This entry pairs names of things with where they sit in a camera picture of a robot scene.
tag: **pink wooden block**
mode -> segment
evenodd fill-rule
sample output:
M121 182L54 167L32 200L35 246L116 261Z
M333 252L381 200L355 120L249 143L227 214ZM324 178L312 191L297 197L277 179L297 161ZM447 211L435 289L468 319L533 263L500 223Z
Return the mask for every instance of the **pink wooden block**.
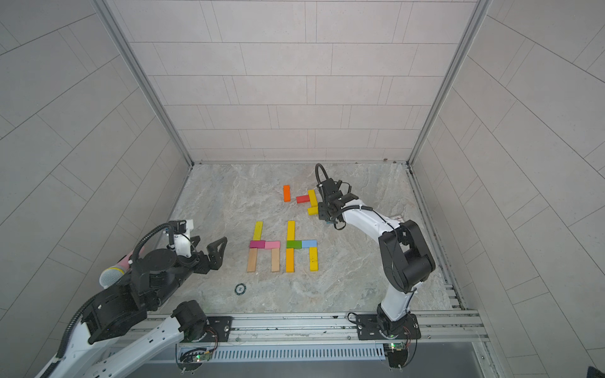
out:
M279 248L279 247L280 247L279 241L266 241L265 242L265 249L273 249L273 248Z
M250 248L265 249L264 240L250 240Z

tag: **marble floor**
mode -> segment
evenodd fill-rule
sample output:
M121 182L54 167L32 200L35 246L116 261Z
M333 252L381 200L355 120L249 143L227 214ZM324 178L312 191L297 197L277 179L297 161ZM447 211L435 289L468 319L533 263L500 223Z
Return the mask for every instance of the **marble floor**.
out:
M392 217L417 222L422 217L401 164L326 164L329 176L349 182L368 206ZM283 201L290 185L292 201ZM342 231L307 214L309 203L295 196L315 188L314 165L196 165L171 219L193 219L192 235L204 247L227 236L223 266L192 275L160 309L170 313L182 301L196 299L206 313L375 311L388 283L378 245L353 226ZM295 272L286 273L287 221L296 221L296 239L316 239L319 271L309 270L309 250L295 250ZM259 250L257 270L247 273L248 245L256 221L262 240L281 241L280 272L271 272L270 250ZM235 286L246 285L243 295ZM448 310L450 301L437 268L414 296L412 310Z

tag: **black mounting plate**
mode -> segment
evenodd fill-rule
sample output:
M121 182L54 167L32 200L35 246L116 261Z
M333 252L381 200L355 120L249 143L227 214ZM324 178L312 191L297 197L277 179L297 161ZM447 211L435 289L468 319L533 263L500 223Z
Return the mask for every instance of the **black mounting plate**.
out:
M232 321L233 318L230 316L208 316L208 324L217 332L219 342L227 342L229 339ZM214 335L212 332L206 332L204 337L196 342L214 342Z
M357 337L359 340L391 340L387 339L382 335L380 330L378 329L378 322L376 320L376 314L373 315L357 315ZM420 329L415 326L418 324L418 320L416 319L416 315L407 314L404 318L404 326L410 330L410 337L405 334L400 334L396 339L393 340L405 340L405 339L420 339L422 335L420 334Z

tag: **tiled wall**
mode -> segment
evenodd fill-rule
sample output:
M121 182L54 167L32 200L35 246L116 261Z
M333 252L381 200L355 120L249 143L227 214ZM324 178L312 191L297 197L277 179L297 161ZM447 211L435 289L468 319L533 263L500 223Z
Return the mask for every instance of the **tiled wall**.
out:
M188 166L87 0L0 22L0 376L33 377Z
M406 160L475 6L108 3L195 161Z
M605 371L604 25L603 1L495 0L413 166L508 376Z

